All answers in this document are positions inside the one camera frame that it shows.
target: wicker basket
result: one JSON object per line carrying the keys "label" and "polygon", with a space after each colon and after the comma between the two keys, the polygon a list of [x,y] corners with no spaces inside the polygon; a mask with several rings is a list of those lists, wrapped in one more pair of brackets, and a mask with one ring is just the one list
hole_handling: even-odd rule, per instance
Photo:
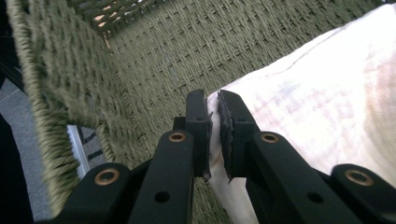
{"label": "wicker basket", "polygon": [[[108,161],[135,167],[217,90],[377,7],[375,0],[8,0],[53,215],[78,183],[66,125],[96,130]],[[195,223],[230,220],[207,184]]]}

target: silver metal bar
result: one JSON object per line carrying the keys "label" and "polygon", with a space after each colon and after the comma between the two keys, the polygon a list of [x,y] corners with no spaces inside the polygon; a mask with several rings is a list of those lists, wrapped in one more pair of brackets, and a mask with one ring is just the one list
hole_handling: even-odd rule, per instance
{"label": "silver metal bar", "polygon": [[82,179],[85,174],[90,171],[90,165],[88,164],[87,156],[85,155],[81,139],[79,138],[77,126],[67,125],[67,132],[69,133],[70,141],[72,143],[73,155],[79,161],[78,177]]}

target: white fabric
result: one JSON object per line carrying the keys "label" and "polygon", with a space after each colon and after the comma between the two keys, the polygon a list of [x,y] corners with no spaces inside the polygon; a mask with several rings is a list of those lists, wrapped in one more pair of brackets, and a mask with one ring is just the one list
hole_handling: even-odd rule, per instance
{"label": "white fabric", "polygon": [[[396,4],[317,37],[225,86],[263,131],[280,133],[314,168],[366,167],[396,186]],[[244,178],[230,184],[219,142],[217,93],[209,183],[234,223],[256,223]]]}

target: gray floor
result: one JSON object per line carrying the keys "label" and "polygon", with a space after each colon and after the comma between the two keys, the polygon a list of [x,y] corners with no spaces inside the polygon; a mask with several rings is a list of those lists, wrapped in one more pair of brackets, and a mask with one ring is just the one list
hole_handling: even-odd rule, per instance
{"label": "gray floor", "polygon": [[[42,181],[42,163],[35,138],[35,126],[32,111],[26,95],[6,80],[0,89],[0,113],[12,128],[26,178],[30,203],[35,221],[50,218],[50,206],[46,187]],[[100,150],[93,130],[82,129],[83,136],[92,140],[84,144],[87,155]],[[103,156],[89,161],[90,167],[103,163]]]}

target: round hole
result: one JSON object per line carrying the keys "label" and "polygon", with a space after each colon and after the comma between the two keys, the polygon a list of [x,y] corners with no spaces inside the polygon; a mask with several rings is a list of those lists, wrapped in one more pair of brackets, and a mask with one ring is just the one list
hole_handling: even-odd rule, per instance
{"label": "round hole", "polygon": [[323,203],[324,202],[323,198],[317,193],[309,192],[308,194],[306,194],[306,197],[309,199],[309,201],[311,201],[313,203]]}
{"label": "round hole", "polygon": [[95,183],[105,186],[114,183],[120,177],[120,172],[115,168],[107,168],[95,176]]}
{"label": "round hole", "polygon": [[157,202],[157,203],[166,203],[166,202],[168,202],[169,201],[169,199],[171,198],[171,196],[169,195],[169,193],[168,192],[166,192],[166,191],[161,191],[161,192],[158,192],[156,195],[155,195],[155,202]]}
{"label": "round hole", "polygon": [[366,173],[358,170],[346,170],[345,176],[348,180],[365,187],[372,186],[374,180]]}
{"label": "round hole", "polygon": [[172,133],[169,135],[169,140],[172,142],[181,142],[184,141],[184,139],[186,139],[186,135],[184,135],[184,133]]}
{"label": "round hole", "polygon": [[267,142],[267,143],[275,143],[275,142],[279,141],[279,138],[277,138],[273,134],[264,133],[262,135],[262,141]]}

